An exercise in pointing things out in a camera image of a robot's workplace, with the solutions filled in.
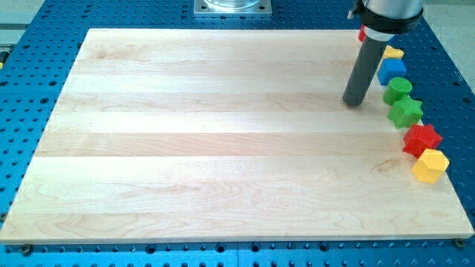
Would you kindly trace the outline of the red block behind arm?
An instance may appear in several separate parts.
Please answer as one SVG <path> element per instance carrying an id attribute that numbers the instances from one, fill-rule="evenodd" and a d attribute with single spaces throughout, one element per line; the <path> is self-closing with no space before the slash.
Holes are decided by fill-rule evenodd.
<path id="1" fill-rule="evenodd" d="M 364 39 L 366 37 L 366 33 L 365 33 L 365 25 L 363 24 L 360 29 L 359 29 L 359 33 L 358 33 L 358 40 L 360 42 L 363 42 Z"/>

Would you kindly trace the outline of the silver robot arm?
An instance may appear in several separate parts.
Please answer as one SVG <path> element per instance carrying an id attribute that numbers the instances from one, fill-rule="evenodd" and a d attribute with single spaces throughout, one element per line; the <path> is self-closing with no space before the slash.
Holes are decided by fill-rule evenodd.
<path id="1" fill-rule="evenodd" d="M 355 0 L 347 18 L 360 18 L 365 36 L 388 42 L 395 35 L 416 28 L 423 14 L 424 0 Z"/>

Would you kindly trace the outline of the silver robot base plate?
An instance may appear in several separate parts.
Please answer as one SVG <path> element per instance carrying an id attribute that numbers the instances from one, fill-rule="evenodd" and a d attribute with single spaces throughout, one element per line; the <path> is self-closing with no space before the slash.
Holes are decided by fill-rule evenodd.
<path id="1" fill-rule="evenodd" d="M 194 0 L 195 16 L 272 15 L 271 0 Z"/>

